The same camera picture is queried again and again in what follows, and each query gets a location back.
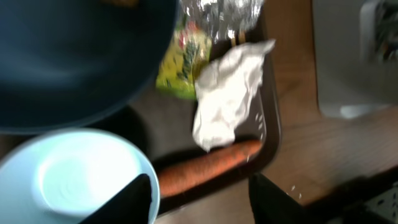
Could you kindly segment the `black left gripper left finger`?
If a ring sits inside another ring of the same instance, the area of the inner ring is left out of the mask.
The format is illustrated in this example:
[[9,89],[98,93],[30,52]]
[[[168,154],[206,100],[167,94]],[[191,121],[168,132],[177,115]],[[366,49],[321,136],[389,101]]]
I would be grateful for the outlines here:
[[151,193],[149,176],[140,174],[80,224],[148,224]]

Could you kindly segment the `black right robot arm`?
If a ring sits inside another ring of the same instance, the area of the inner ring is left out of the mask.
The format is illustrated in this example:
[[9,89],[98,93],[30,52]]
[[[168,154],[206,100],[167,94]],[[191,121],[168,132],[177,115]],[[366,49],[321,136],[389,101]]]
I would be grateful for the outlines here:
[[323,223],[397,223],[397,167],[346,182],[305,208]]

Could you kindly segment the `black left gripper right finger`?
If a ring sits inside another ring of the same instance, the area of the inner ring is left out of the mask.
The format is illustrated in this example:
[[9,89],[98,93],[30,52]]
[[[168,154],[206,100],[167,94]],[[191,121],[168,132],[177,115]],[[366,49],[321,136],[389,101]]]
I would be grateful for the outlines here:
[[311,223],[307,211],[262,174],[249,178],[249,199],[255,224]]

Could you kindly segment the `light blue bowl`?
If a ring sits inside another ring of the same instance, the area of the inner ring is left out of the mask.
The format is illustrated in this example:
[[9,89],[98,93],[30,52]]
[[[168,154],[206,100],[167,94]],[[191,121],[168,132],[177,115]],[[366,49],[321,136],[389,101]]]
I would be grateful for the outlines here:
[[141,174],[150,180],[154,223],[159,181],[131,141],[88,128],[34,137],[1,159],[1,223],[80,223]]

